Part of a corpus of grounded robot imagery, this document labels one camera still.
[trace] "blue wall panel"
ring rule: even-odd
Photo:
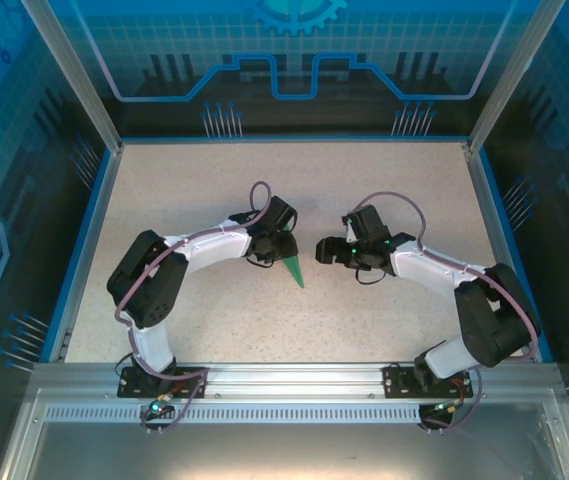
[[[205,135],[217,102],[239,105],[251,134],[401,135],[411,115],[415,133],[468,134],[536,5],[53,3],[127,136]]]
[[[0,458],[103,153],[21,4],[0,0]]]
[[[486,147],[551,348],[569,362],[569,0]]]

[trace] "vent slot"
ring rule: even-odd
[[[46,421],[75,423],[139,423],[147,405],[52,405]],[[182,419],[185,423],[271,423],[271,424],[362,424],[418,423],[419,407],[414,405],[335,404],[195,404]],[[157,422],[170,422],[170,412]]]

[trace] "enclosure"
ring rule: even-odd
[[[143,231],[254,210],[258,180],[299,214],[302,278],[189,275],[164,323],[202,394],[141,428],[109,277]],[[384,190],[541,321],[532,361],[471,372],[457,429],[385,383],[459,335],[455,305],[316,261]],[[0,478],[149,475],[569,478],[569,0],[0,0]]]

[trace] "metal plate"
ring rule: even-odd
[[[168,423],[183,405],[171,404],[175,410],[167,412],[154,424]],[[139,424],[140,409],[147,405],[117,403],[96,406],[92,403],[63,403],[48,407],[45,421],[51,423],[124,423]],[[201,404],[193,403],[183,423],[194,424],[406,424],[419,423],[418,405],[371,404]]]
[[[186,375],[200,371],[201,369],[202,367],[179,367],[173,374]],[[158,395],[166,393],[166,391],[175,387],[178,388],[173,392],[173,398],[189,398],[193,389],[197,386],[199,378],[192,378],[184,382],[174,382],[171,384],[171,388],[168,388],[164,392],[158,391],[157,388],[147,383],[146,380],[147,376],[141,374],[139,368],[123,368],[122,375],[120,376],[120,384],[117,388],[118,398],[156,398]],[[205,390],[206,383],[200,387],[199,391],[195,394],[195,398],[204,398]]]
[[[471,398],[473,396],[473,387],[468,373],[457,373],[449,380],[445,380],[431,387],[428,393],[422,391],[413,373],[413,367],[402,367],[399,364],[391,364],[391,366],[382,369],[382,378],[384,382],[384,396],[386,398],[418,398],[432,400],[433,403],[437,402],[436,399],[456,399],[460,397],[460,390],[450,381],[453,379],[460,380],[465,384],[462,389],[464,398]]]

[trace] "green cone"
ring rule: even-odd
[[[284,230],[289,231],[290,228],[288,226],[284,227]],[[300,259],[295,255],[294,257],[285,258],[282,260],[288,271],[291,272],[293,278],[297,282],[297,284],[304,288],[304,277],[302,276],[302,269],[300,268]]]

